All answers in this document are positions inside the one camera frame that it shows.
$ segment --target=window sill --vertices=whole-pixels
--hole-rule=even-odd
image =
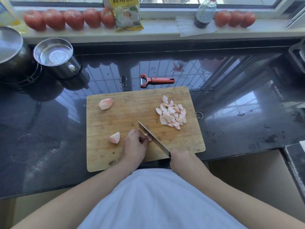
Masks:
[[[116,33],[114,29],[90,29],[88,26],[82,31],[73,31],[67,28],[64,31],[47,29],[45,32],[36,32],[32,29],[23,37],[28,44],[37,44],[45,38],[64,38],[71,43],[91,42],[132,42],[132,41],[161,41],[184,39],[246,39],[246,38],[279,38],[279,37],[305,37],[305,27],[286,29],[289,20],[284,19],[258,19],[249,29],[219,28],[210,34],[201,34],[180,37],[180,32],[174,20],[143,20],[144,30],[123,31]]]

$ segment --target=granite countertop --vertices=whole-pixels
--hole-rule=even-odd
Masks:
[[[197,154],[202,161],[305,140],[305,89],[287,50],[86,55],[76,46],[89,77],[59,82],[43,71],[24,88],[1,86],[0,198],[71,187],[95,175],[86,168],[86,97],[140,90],[142,73],[176,79],[147,89],[189,88],[204,116],[199,125],[206,151]],[[164,159],[140,168],[168,165]]]

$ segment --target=tomato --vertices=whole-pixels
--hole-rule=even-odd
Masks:
[[[47,9],[42,12],[44,22],[53,30],[64,30],[66,27],[65,20],[61,12],[55,9]]]
[[[227,25],[231,20],[231,13],[226,10],[222,10],[215,16],[215,24],[217,26],[223,27]]]
[[[240,25],[243,28],[247,28],[249,26],[252,26],[256,21],[255,13],[253,12],[247,12],[245,14],[245,19],[243,20],[242,24]]]
[[[97,28],[101,25],[101,15],[94,9],[89,8],[83,12],[84,20],[91,28]]]
[[[113,11],[107,7],[101,11],[101,20],[106,28],[113,28],[115,26]]]
[[[242,21],[244,20],[245,18],[245,15],[239,11],[239,10],[236,10],[236,11],[233,11],[231,13],[231,20],[229,22],[229,26],[232,26],[232,27],[237,27],[239,26]]]
[[[65,11],[63,18],[73,30],[82,30],[84,28],[84,18],[78,10],[69,9]]]
[[[28,27],[36,31],[46,30],[46,23],[43,21],[41,13],[36,10],[28,10],[24,12],[23,19]]]

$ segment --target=bottle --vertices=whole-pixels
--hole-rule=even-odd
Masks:
[[[8,26],[19,33],[26,33],[27,26],[8,0],[0,0],[0,26]]]
[[[216,5],[216,0],[205,0],[196,11],[195,26],[206,28],[215,15]]]

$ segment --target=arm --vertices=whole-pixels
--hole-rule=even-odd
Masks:
[[[171,151],[170,167],[247,228],[305,228],[305,224],[213,176],[189,151]]]
[[[132,129],[124,140],[123,157],[116,165],[51,200],[13,229],[78,227],[103,198],[138,168],[147,144],[147,137]]]

